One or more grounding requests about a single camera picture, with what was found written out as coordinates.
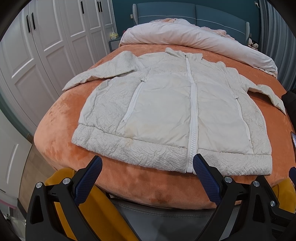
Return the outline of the white puffer jacket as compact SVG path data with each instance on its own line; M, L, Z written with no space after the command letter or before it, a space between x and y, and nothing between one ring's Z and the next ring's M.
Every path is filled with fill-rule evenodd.
M248 92L267 95L223 62L167 48L123 51L72 78L65 90L101 79L87 98L72 143L132 165L193 173L201 154L224 175L270 175L272 149L264 116Z

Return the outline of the black clothing pile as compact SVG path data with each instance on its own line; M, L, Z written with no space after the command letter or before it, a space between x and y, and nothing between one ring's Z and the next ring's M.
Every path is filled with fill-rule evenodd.
M296 93L295 88L287 91L285 94L281 96L281 100L283 101L283 104L287 110L287 114L291 120L291 122L295 123L296 118Z

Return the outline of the yellow garment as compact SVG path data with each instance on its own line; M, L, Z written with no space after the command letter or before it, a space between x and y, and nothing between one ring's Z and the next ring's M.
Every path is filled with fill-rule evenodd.
M45 185L59 184L64 178L72 178L75 173L76 171L71 168L60 169L45 181ZM55 202L55 208L67 237L77 240L63 213L61 204ZM86 201L79 205L79 209L101 240L138 240L105 192L97 186L93 186Z

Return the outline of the orange velvet bed cover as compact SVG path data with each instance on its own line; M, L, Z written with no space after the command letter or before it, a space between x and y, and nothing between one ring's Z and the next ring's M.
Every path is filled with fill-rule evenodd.
M271 186L295 165L292 124L271 75L208 51L127 45L72 78L34 142L56 169L103 159L97 185L135 202L212 208L195 178L201 154L223 175Z

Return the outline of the black smartphone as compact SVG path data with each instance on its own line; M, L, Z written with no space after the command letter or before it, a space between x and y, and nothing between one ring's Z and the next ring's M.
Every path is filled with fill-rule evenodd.
M296 134L291 132L291 138L292 138L292 143L293 143L293 147L296 148Z

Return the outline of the plush toys on nightstand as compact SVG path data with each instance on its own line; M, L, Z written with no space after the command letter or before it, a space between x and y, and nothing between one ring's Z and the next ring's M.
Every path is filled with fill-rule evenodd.
M259 48L259 44L256 41L252 40L250 37L248 38L247 45L248 45L248 47L255 49L255 50L258 50L258 48Z

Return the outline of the white panelled wardrobe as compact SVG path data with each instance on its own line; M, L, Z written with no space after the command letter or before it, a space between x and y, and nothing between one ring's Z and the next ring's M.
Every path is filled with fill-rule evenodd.
M31 1L1 40L1 90L34 133L66 83L109 54L112 1Z

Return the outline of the grey blue curtain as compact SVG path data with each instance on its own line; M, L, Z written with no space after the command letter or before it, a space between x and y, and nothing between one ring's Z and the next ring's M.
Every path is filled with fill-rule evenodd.
M260 52L271 57L278 69L277 79L285 90L295 88L295 36L278 11L268 2L259 1Z

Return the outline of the dark bedside table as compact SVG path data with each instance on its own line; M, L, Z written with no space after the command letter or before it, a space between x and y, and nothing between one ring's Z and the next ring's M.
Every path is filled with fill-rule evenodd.
M121 37L117 37L116 39L112 39L109 41L110 52L113 52L114 50L119 48L120 41L121 41Z

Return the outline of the yellow tissue box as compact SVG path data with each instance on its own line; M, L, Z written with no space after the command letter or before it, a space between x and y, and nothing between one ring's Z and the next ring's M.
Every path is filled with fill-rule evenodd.
M118 34L117 33L115 33L115 32L112 32L111 34L110 34L110 39L111 40L115 40L116 38L118 38Z

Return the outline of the teal upholstered headboard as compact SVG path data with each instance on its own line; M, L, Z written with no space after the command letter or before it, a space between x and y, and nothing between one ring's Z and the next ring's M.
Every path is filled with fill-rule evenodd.
M224 11L190 3L158 1L132 5L136 25L158 19L184 19L199 27L225 30L228 35L243 45L248 44L250 25L247 21Z

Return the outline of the pink white duvet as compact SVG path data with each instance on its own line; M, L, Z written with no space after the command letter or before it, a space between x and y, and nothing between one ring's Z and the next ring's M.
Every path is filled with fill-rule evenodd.
M184 19L159 19L125 31L120 46L129 44L179 45L214 52L245 63L277 78L278 68L269 56L217 30L198 27Z

